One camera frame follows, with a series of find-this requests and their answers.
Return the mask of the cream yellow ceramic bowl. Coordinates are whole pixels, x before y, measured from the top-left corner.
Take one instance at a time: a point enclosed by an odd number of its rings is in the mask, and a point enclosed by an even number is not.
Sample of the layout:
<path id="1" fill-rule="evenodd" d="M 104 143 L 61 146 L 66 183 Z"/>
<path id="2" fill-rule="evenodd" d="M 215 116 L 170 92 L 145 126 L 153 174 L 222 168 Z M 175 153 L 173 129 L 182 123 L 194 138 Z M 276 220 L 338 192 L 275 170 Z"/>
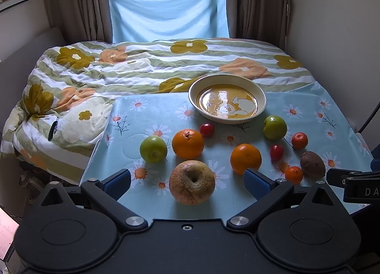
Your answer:
<path id="1" fill-rule="evenodd" d="M 256 83 L 231 74 L 201 77 L 190 86 L 188 97 L 199 114 L 221 124 L 251 121 L 267 106 L 267 97 Z"/>

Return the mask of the floral striped duvet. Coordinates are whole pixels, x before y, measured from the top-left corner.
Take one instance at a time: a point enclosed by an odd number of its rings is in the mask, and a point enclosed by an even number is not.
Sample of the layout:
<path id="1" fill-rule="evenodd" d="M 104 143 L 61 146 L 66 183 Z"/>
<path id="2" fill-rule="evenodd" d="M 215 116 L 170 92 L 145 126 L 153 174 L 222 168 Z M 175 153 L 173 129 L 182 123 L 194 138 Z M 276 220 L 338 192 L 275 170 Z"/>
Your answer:
<path id="1" fill-rule="evenodd" d="M 214 74 L 245 77 L 266 92 L 287 92 L 314 82 L 283 50 L 250 39 L 55 46 L 39 57 L 6 119 L 1 157 L 19 158 L 77 183 L 117 98 L 184 92 L 198 78 Z M 57 117 L 56 134 L 48 141 Z"/>

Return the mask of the red-orange small tomato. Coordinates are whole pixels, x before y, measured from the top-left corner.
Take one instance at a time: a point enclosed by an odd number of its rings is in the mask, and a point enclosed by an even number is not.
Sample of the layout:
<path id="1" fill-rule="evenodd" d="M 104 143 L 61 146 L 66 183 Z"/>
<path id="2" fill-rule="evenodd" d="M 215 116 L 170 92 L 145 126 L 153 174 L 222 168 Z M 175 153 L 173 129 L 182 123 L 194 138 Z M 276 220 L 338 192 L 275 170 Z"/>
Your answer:
<path id="1" fill-rule="evenodd" d="M 305 149 L 307 147 L 309 139 L 305 133 L 297 132 L 292 136 L 292 147 L 296 150 Z"/>

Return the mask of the red cherry tomato back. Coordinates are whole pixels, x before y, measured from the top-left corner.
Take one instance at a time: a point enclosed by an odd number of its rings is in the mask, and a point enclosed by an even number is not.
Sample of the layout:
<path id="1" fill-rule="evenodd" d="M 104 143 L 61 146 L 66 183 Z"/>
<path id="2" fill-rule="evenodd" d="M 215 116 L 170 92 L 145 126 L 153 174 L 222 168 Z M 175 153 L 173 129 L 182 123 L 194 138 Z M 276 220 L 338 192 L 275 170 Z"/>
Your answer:
<path id="1" fill-rule="evenodd" d="M 211 123 L 204 123 L 200 126 L 200 129 L 199 129 L 199 132 L 200 134 L 205 137 L 205 138 L 209 138 L 211 137 L 214 132 L 215 132 L 215 128 L 214 128 L 214 125 L 211 124 Z"/>

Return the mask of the red cherry tomato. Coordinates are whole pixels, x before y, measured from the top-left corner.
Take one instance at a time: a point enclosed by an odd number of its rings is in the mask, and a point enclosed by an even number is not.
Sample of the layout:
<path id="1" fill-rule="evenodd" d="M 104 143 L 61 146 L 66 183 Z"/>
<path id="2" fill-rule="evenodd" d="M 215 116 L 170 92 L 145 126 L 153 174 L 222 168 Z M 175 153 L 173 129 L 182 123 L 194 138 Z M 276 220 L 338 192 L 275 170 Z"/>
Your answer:
<path id="1" fill-rule="evenodd" d="M 214 132 L 215 132 L 215 128 L 214 128 L 214 125 L 211 124 L 211 123 L 204 123 L 200 126 L 200 129 L 199 129 L 199 132 L 200 134 L 205 137 L 205 138 L 209 138 L 211 137 Z"/>
<path id="2" fill-rule="evenodd" d="M 280 161 L 284 155 L 284 152 L 285 152 L 285 150 L 281 145 L 279 145 L 279 144 L 272 145 L 271 149 L 270 149 L 271 160 L 273 162 Z"/>

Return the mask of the green apple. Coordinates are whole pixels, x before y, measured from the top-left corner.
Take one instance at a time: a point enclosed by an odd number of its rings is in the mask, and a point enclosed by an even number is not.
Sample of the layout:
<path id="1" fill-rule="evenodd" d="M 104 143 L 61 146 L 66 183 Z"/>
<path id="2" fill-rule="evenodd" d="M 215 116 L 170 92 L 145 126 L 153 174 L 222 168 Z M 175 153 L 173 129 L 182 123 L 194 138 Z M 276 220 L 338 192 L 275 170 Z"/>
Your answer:
<path id="1" fill-rule="evenodd" d="M 263 123 L 263 134 L 270 140 L 282 139 L 287 134 L 287 124 L 280 116 L 267 116 Z"/>
<path id="2" fill-rule="evenodd" d="M 159 163 L 166 159 L 167 144 L 159 136 L 148 136 L 140 145 L 140 156 L 147 163 Z"/>

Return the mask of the brown curtain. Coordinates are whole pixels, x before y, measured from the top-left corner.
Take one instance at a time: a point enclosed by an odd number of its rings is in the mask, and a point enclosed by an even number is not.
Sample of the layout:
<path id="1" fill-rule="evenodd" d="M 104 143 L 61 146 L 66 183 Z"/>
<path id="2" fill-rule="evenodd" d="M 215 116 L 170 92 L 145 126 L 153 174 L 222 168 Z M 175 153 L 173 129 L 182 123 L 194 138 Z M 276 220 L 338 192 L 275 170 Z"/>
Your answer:
<path id="1" fill-rule="evenodd" d="M 52 27 L 66 43 L 113 41 L 109 0 L 44 0 Z"/>
<path id="2" fill-rule="evenodd" d="M 226 0 L 229 37 L 285 48 L 289 0 Z"/>

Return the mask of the grey headboard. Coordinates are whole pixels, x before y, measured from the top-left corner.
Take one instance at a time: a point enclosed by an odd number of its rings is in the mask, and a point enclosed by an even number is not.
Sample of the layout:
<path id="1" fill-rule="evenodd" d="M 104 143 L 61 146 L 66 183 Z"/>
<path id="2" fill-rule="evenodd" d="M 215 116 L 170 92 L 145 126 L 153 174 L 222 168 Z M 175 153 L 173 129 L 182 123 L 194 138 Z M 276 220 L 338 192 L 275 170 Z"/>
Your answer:
<path id="1" fill-rule="evenodd" d="M 37 60 L 49 48 L 66 42 L 58 27 L 51 28 L 31 39 L 1 62 L 1 130 L 10 112 L 22 97 L 22 91 Z"/>

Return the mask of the brown kiwi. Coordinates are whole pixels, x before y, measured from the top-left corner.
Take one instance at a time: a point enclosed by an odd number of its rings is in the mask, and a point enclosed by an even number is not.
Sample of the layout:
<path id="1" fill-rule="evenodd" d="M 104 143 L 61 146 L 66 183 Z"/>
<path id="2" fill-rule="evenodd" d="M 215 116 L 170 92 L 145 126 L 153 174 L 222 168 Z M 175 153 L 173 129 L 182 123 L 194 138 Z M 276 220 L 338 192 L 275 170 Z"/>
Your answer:
<path id="1" fill-rule="evenodd" d="M 300 158 L 300 165 L 303 173 L 309 178 L 318 180 L 326 174 L 325 164 L 315 152 L 304 152 Z"/>

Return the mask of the light blue daisy tablecloth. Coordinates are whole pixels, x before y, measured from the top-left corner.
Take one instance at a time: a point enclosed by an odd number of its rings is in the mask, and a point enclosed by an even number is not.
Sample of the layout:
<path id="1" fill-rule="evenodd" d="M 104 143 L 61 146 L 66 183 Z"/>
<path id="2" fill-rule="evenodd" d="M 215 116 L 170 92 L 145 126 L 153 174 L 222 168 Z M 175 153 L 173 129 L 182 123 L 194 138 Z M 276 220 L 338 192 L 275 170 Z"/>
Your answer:
<path id="1" fill-rule="evenodd" d="M 263 123 L 267 116 L 280 116 L 287 124 L 287 134 L 279 140 L 267 139 Z M 242 176 L 230 164 L 233 149 L 251 144 L 262 157 L 260 172 L 275 180 L 289 166 L 299 165 L 299 153 L 291 148 L 292 135 L 305 133 L 307 149 L 323 160 L 326 168 L 369 171 L 372 155 L 357 137 L 327 91 L 312 83 L 289 92 L 267 93 L 267 108 L 245 124 L 215 124 L 214 134 L 204 140 L 199 157 L 216 176 L 213 195 L 204 203 L 185 206 L 169 191 L 169 177 L 180 158 L 168 149 L 166 159 L 150 164 L 140 156 L 142 141 L 159 136 L 170 145 L 177 132 L 198 130 L 207 122 L 189 102 L 186 93 L 161 93 L 125 96 L 116 100 L 104 136 L 95 147 L 83 175 L 84 180 L 103 180 L 121 169 L 131 173 L 129 190 L 120 203 L 148 221 L 153 219 L 227 220 L 254 202 L 245 189 Z M 282 159 L 273 162 L 272 145 L 281 145 Z"/>

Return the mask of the right brown curtain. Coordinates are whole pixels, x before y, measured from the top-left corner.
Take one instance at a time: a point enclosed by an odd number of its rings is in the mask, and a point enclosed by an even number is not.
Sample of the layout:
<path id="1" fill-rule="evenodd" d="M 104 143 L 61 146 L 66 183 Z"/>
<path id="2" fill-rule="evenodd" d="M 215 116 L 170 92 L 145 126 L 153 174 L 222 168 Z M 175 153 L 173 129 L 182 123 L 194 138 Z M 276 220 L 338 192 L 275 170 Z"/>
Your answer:
<path id="1" fill-rule="evenodd" d="M 285 48 L 289 0 L 226 0 L 229 37 Z"/>

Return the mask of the left brown curtain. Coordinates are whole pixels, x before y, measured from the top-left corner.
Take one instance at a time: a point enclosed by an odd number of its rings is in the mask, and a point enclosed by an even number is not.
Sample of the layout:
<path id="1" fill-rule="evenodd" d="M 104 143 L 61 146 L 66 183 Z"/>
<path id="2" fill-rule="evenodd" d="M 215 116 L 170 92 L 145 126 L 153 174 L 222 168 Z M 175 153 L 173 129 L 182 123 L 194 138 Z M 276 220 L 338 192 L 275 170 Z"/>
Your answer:
<path id="1" fill-rule="evenodd" d="M 113 41 L 109 0 L 44 0 L 52 27 L 66 43 Z"/>

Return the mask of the large wrinkled yellow apple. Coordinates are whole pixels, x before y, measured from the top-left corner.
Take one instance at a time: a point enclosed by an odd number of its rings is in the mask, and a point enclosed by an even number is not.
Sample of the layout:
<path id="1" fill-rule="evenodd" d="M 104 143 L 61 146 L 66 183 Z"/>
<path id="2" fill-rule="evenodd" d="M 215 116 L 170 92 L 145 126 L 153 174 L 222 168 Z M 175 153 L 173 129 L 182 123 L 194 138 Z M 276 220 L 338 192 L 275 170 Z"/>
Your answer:
<path id="1" fill-rule="evenodd" d="M 203 162 L 187 160 L 179 163 L 169 177 L 169 190 L 177 202 L 198 205 L 207 201 L 216 186 L 214 172 Z"/>

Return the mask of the small mandarin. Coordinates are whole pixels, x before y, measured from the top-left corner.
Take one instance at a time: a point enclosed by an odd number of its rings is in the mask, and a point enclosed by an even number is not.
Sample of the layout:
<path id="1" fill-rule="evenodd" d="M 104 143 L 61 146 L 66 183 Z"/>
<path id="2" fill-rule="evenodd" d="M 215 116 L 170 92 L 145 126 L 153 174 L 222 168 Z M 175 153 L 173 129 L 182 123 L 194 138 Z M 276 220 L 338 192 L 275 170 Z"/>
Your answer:
<path id="1" fill-rule="evenodd" d="M 297 166 L 288 167 L 287 170 L 284 172 L 284 174 L 285 174 L 285 179 L 287 181 L 290 181 L 294 185 L 299 185 L 301 181 L 303 180 L 303 172 Z"/>

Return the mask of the orange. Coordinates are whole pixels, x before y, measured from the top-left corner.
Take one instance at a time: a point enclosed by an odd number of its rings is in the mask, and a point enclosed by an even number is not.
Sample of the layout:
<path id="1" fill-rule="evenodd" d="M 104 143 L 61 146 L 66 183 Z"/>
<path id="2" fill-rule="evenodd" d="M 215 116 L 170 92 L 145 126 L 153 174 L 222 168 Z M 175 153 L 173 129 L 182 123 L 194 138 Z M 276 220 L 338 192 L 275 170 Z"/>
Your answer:
<path id="1" fill-rule="evenodd" d="M 230 164 L 236 174 L 243 175 L 246 169 L 258 170 L 261 166 L 260 151 L 250 144 L 240 144 L 230 156 Z"/>
<path id="2" fill-rule="evenodd" d="M 192 160 L 203 152 L 204 139 L 198 131 L 184 129 L 173 137 L 172 148 L 177 157 Z"/>

